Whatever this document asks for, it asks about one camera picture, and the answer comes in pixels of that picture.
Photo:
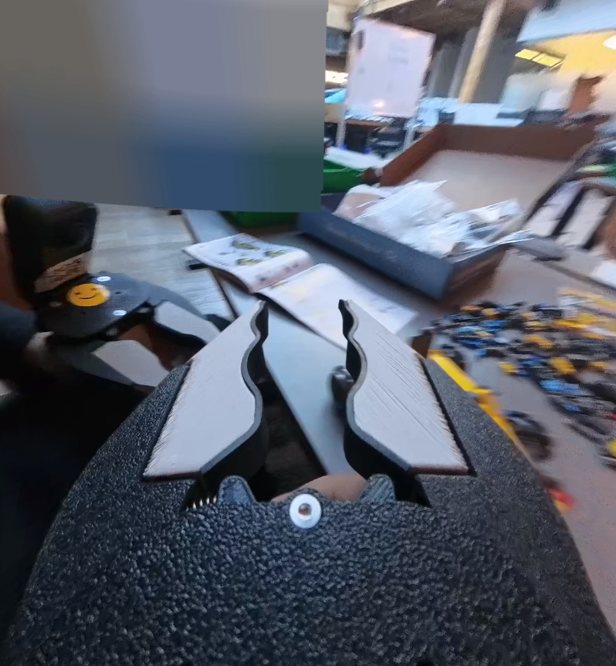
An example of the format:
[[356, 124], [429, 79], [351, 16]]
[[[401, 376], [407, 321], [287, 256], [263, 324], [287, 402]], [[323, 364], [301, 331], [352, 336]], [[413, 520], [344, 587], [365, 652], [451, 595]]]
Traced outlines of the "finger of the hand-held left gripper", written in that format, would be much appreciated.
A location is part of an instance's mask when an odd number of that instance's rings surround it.
[[170, 300], [149, 302], [149, 337], [155, 344], [203, 348], [231, 324], [216, 314], [200, 314]]
[[133, 340], [53, 338], [52, 351], [81, 376], [137, 390], [152, 390], [170, 374], [152, 351]]

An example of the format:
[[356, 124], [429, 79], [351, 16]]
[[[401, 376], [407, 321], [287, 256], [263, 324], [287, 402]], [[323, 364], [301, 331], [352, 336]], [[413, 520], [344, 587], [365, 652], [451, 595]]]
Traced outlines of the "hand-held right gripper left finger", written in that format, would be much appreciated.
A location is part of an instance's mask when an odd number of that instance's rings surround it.
[[259, 385], [267, 378], [267, 305], [240, 315], [191, 360], [149, 455], [148, 481], [251, 479], [265, 465]]

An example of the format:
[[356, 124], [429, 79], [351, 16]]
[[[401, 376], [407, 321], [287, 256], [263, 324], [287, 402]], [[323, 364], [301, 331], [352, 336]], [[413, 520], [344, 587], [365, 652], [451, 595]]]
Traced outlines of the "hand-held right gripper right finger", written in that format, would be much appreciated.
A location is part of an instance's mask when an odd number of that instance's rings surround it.
[[466, 476], [470, 469], [423, 357], [352, 300], [340, 300], [346, 370], [343, 449], [362, 477]]

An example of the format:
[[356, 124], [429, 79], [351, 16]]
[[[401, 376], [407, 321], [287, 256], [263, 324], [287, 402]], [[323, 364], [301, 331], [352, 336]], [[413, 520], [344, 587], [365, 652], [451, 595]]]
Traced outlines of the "person's left forearm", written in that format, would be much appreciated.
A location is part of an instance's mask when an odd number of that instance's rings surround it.
[[33, 314], [0, 302], [0, 381], [23, 384], [32, 376], [26, 351], [38, 333]]

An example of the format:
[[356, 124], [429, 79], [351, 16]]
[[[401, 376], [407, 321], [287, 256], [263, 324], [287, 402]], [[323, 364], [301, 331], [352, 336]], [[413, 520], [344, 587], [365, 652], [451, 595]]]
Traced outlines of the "grey desk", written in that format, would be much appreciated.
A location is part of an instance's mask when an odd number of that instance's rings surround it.
[[[275, 244], [303, 248], [317, 262], [332, 264], [371, 290], [412, 309], [417, 315], [402, 331], [404, 338], [414, 336], [431, 320], [461, 304], [481, 300], [500, 304], [554, 303], [557, 289], [579, 287], [578, 280], [554, 270], [550, 264], [507, 254], [493, 277], [473, 284], [465, 295], [440, 304], [311, 238], [295, 232], [259, 231], [257, 234]], [[333, 367], [344, 364], [344, 351], [270, 308], [265, 357], [277, 386], [324, 470], [350, 472], [343, 453], [343, 424], [327, 385]], [[562, 416], [549, 406], [547, 397], [532, 383], [505, 375], [489, 360], [476, 363], [471, 369], [481, 385], [498, 393], [506, 409], [527, 412], [550, 432], [554, 453], [546, 464], [546, 473], [558, 480], [575, 500], [576, 505], [566, 514], [566, 522], [600, 606], [616, 634], [616, 471], [600, 461], [594, 444], [567, 426]]]

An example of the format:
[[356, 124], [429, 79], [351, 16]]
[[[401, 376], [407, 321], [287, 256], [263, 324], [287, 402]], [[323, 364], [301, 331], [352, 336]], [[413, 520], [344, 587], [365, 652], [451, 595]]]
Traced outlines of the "person's left hand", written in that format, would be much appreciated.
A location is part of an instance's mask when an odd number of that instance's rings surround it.
[[30, 338], [22, 352], [27, 366], [47, 377], [70, 381], [74, 379], [73, 368], [64, 362], [49, 345], [51, 332], [37, 332]]

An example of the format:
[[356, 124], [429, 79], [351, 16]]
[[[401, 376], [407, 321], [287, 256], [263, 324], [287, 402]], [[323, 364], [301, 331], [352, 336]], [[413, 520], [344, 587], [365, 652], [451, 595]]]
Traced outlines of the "yellow brick toy vehicle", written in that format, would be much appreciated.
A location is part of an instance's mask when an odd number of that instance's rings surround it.
[[[426, 359], [435, 362], [463, 389], [530, 462], [541, 462], [550, 457], [552, 443], [543, 426], [524, 412], [504, 411], [496, 393], [479, 385], [467, 374], [464, 357], [453, 345], [430, 349]], [[353, 386], [353, 379], [345, 366], [337, 366], [332, 371], [330, 385], [335, 403], [344, 409], [347, 395]], [[563, 515], [571, 512], [575, 505], [574, 498], [556, 480], [539, 470], [536, 471], [557, 509]]]

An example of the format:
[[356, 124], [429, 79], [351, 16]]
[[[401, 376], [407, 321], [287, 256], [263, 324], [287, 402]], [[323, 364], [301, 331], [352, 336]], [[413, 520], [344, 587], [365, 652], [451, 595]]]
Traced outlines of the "open instruction booklet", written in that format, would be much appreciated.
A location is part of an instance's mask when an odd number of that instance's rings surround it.
[[270, 299], [315, 334], [346, 347], [340, 300], [352, 300], [389, 331], [400, 332], [416, 312], [359, 284], [306, 251], [236, 234], [184, 248], [211, 269], [241, 283], [248, 293]]

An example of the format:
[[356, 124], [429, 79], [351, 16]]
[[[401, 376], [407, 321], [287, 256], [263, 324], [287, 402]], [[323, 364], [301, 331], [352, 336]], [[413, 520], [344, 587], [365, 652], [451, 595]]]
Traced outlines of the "blue cardboard box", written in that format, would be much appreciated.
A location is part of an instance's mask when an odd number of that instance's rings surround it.
[[492, 275], [507, 251], [498, 246], [462, 257], [437, 257], [342, 219], [326, 208], [298, 213], [297, 229], [436, 301]]

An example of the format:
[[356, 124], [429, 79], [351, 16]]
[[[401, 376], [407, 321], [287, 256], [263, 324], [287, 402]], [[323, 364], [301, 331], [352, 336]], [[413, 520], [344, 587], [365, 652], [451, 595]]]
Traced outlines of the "person's legs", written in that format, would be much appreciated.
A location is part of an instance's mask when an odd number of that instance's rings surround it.
[[141, 479], [175, 393], [0, 406], [0, 665], [182, 662], [152, 597], [185, 484]]

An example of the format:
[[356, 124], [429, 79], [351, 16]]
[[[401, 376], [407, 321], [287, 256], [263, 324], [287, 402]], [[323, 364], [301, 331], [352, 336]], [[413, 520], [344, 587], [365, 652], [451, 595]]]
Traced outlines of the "pile of small brick pieces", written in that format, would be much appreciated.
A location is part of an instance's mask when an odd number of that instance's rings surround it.
[[545, 427], [525, 412], [501, 412], [492, 392], [476, 385], [468, 360], [494, 360], [507, 376], [531, 382], [616, 470], [615, 300], [561, 290], [556, 304], [482, 301], [433, 320], [412, 343], [540, 458], [550, 454]]

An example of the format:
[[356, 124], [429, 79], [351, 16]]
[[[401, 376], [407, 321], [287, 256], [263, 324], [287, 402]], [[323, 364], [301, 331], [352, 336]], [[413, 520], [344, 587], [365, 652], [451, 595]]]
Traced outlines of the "clear plastic bag with parts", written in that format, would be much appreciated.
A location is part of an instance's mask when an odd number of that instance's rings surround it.
[[412, 247], [438, 258], [455, 258], [498, 244], [516, 234], [524, 220], [516, 198], [451, 212], [415, 229]]

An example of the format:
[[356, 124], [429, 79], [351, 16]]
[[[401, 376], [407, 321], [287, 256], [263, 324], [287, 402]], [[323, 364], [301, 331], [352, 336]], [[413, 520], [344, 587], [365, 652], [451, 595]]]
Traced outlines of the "frosted plastic bag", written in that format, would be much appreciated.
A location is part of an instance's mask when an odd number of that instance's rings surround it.
[[359, 205], [352, 222], [402, 239], [458, 241], [469, 233], [469, 215], [445, 196], [446, 180], [412, 180], [391, 188], [367, 205]]

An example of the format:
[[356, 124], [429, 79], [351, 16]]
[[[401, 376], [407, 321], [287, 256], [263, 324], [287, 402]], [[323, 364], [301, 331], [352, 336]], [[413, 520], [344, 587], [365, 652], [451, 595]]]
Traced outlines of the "green plastic bin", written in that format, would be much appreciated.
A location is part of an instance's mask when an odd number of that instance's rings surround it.
[[[382, 168], [356, 169], [325, 159], [323, 161], [323, 187], [321, 195], [344, 195], [358, 185], [375, 185]], [[293, 227], [296, 212], [220, 211], [225, 220], [238, 229], [253, 230], [272, 227]]]

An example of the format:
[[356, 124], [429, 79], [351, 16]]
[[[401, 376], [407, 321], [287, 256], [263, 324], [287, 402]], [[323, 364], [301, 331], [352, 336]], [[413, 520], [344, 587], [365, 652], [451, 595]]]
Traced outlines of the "brown cardboard tray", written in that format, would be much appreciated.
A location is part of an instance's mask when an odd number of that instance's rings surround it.
[[487, 127], [439, 124], [377, 170], [381, 187], [412, 180], [441, 182], [459, 210], [517, 200], [537, 204], [567, 178], [598, 137], [597, 124]]

